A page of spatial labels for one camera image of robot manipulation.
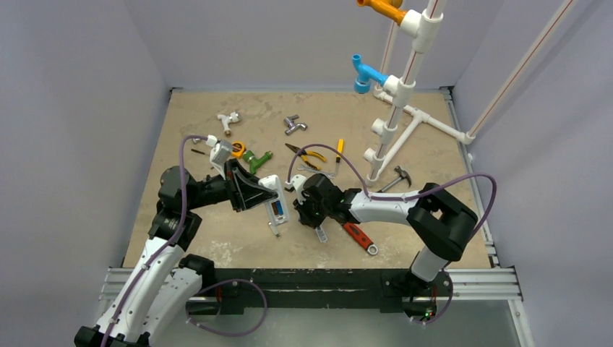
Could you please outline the blue battery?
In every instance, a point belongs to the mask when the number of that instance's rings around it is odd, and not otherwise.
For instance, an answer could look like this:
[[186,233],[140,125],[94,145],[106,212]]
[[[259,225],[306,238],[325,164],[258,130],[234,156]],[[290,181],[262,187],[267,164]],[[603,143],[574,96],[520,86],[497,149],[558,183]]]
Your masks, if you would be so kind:
[[282,218],[283,217],[283,208],[281,206],[280,201],[275,201],[272,204],[272,208],[273,208],[273,212],[274,212],[276,218]]

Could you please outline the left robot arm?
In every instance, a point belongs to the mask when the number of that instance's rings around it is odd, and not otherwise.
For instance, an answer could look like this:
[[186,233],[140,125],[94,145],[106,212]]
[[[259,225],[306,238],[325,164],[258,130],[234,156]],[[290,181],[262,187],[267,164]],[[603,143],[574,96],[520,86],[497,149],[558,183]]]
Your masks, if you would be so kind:
[[113,303],[93,327],[81,327],[76,346],[151,346],[194,295],[218,285],[212,260],[187,254],[202,222],[193,211],[230,202],[236,212],[265,205],[272,213],[283,199],[276,175],[258,178],[236,159],[217,176],[195,180],[183,166],[160,177],[157,213],[138,263]]

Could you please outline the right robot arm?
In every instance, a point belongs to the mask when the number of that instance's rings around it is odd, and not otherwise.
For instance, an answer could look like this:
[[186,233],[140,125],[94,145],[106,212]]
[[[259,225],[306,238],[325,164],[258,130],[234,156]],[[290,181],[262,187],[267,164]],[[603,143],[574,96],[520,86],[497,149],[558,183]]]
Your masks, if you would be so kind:
[[311,228],[320,227],[327,218],[339,224],[411,227],[424,244],[406,274],[406,285],[415,294],[425,293],[446,265],[461,259],[477,229],[475,212],[435,183],[420,191],[368,193],[359,188],[342,190],[318,173],[295,175],[287,186],[296,193],[293,206],[299,222]]

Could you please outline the white remote control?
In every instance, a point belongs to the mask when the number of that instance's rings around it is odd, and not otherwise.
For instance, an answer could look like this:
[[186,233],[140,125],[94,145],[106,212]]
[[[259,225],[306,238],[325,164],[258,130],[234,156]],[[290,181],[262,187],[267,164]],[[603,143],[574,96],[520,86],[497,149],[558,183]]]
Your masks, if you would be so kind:
[[289,222],[288,206],[284,196],[284,186],[277,175],[261,178],[258,184],[276,193],[276,197],[265,203],[269,217],[269,226],[276,229],[278,226]]

